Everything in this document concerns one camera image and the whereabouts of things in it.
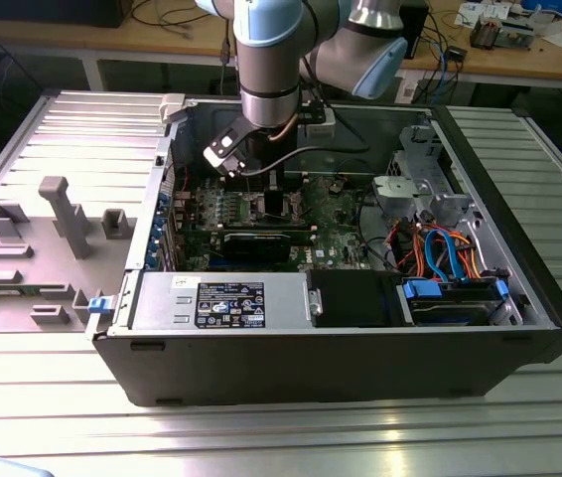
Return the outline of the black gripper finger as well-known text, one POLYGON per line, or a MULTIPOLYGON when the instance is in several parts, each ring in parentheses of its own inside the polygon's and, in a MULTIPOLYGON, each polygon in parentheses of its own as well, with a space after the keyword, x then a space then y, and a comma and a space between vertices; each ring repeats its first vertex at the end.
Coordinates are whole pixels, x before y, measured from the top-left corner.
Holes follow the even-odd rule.
POLYGON ((264 186, 264 209, 267 215, 280 217, 284 207, 283 173, 270 171, 264 186))

